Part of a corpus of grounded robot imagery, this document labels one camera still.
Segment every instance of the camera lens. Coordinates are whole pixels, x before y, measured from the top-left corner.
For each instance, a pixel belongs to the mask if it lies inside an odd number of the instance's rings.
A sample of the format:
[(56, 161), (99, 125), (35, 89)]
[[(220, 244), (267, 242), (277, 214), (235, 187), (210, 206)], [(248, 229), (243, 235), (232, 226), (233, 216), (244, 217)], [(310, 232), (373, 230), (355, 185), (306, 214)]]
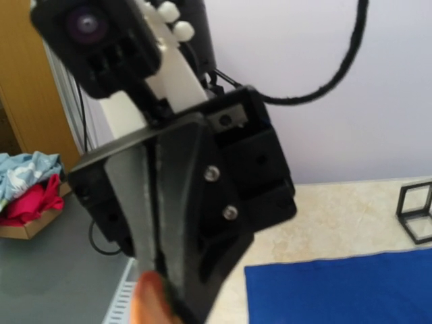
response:
[(109, 25), (97, 9), (79, 7), (67, 15), (66, 29), (77, 43), (92, 45), (104, 39)]

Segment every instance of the beige table surface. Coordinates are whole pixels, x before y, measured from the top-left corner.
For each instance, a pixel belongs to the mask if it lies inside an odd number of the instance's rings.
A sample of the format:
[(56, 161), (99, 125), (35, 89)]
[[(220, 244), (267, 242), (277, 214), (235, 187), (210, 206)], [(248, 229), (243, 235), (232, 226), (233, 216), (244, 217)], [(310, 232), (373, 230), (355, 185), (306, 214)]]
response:
[[(400, 187), (418, 180), (297, 186), (297, 216), (255, 236), (225, 282), (208, 323), (247, 323), (244, 267), (416, 248), (396, 217)], [(409, 196), (425, 202), (424, 192)]]

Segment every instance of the patterned blue fabric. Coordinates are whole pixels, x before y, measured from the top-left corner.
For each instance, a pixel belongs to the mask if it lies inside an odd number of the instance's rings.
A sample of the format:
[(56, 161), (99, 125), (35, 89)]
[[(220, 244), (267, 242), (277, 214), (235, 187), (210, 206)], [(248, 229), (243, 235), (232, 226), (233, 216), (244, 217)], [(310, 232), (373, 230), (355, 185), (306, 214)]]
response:
[(33, 185), (48, 180), (53, 174), (63, 175), (60, 156), (20, 154), (10, 157), (0, 153), (0, 212)]
[(432, 323), (432, 249), (245, 272), (250, 324)]

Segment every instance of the red cloth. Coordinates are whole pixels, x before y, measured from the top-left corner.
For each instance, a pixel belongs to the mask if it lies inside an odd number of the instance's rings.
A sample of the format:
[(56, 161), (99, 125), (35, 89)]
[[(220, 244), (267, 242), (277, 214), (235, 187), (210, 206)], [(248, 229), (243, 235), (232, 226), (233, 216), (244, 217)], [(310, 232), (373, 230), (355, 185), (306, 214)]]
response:
[(0, 226), (21, 227), (28, 222), (41, 218), (41, 214), (48, 209), (63, 209), (64, 201), (59, 197), (60, 177), (52, 175), (47, 187), (41, 184), (31, 187), (17, 200), (6, 208), (5, 217), (0, 217)]

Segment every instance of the thin black wire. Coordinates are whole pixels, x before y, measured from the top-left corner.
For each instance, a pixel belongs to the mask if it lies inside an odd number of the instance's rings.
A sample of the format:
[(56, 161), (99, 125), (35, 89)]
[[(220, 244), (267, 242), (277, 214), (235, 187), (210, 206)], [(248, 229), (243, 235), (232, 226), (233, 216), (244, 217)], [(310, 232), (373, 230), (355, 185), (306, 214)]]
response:
[[(358, 50), (362, 44), (363, 35), (365, 34), (368, 6), (369, 0), (358, 0), (356, 24), (351, 35), (350, 47), (348, 52), (345, 54), (345, 58), (342, 61), (339, 70), (327, 84), (321, 86), (318, 90), (301, 97), (274, 98), (262, 94), (264, 102), (271, 105), (281, 106), (303, 105), (320, 99), (332, 91), (345, 78), (356, 59)], [(215, 73), (236, 88), (242, 86), (240, 83), (219, 70), (215, 70)]]
[(95, 224), (96, 224), (96, 222), (94, 220), (92, 220), (92, 222), (90, 223), (90, 227), (88, 229), (88, 240), (90, 241), (90, 245), (92, 246), (92, 248), (94, 248), (96, 250), (96, 252), (99, 252), (102, 255), (105, 255), (107, 257), (112, 257), (114, 255), (120, 254), (122, 252), (122, 250), (120, 248), (116, 251), (113, 251), (113, 252), (107, 252), (107, 251), (101, 250), (96, 245), (95, 239), (93, 238), (93, 229), (95, 228)]
[[(81, 121), (82, 121), (82, 127), (84, 128), (84, 152), (88, 153), (88, 132), (87, 132), (87, 118), (86, 118), (86, 110), (84, 106), (84, 99), (82, 98), (82, 91), (80, 88), (80, 85), (77, 80), (75, 80), (76, 88), (78, 91), (78, 96), (80, 98), (80, 109), (81, 109)], [(92, 248), (94, 248), (97, 252), (101, 253), (102, 255), (112, 257), (114, 255), (117, 255), (122, 252), (121, 249), (118, 249), (113, 252), (107, 252), (104, 250), (101, 250), (95, 243), (95, 239), (93, 238), (93, 229), (95, 228), (95, 221), (92, 220), (90, 223), (90, 227), (88, 228), (88, 241), (90, 242), (90, 245)]]

